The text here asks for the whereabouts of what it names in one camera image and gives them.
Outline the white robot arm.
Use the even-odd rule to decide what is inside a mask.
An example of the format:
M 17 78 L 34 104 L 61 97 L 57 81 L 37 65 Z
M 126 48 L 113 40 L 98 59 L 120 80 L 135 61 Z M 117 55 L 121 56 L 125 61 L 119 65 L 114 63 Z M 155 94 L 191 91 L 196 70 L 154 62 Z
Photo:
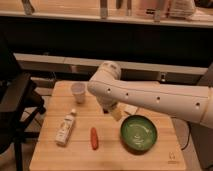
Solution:
M 108 111 L 122 102 L 213 129 L 213 88 L 208 86 L 122 81 L 120 66 L 105 61 L 90 78 L 87 89 Z

